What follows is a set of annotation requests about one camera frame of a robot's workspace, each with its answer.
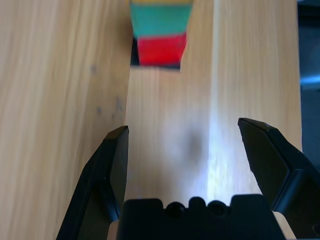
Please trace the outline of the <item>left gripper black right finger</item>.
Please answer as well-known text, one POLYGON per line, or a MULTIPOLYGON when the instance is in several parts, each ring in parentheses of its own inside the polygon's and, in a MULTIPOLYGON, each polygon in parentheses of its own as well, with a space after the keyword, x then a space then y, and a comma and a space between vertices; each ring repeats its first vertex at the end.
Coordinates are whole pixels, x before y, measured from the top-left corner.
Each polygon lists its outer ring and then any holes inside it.
POLYGON ((320 173, 311 161, 265 122, 239 118, 242 142, 262 195, 299 239, 320 236, 320 173))

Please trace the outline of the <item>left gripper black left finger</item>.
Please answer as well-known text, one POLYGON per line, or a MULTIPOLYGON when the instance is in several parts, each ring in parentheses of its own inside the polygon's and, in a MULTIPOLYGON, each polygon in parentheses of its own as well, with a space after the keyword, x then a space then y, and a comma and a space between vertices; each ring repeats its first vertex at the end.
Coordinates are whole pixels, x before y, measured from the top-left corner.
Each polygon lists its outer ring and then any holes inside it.
POLYGON ((105 240, 119 219, 128 167, 129 128, 109 132, 85 164, 57 235, 58 240, 105 240))

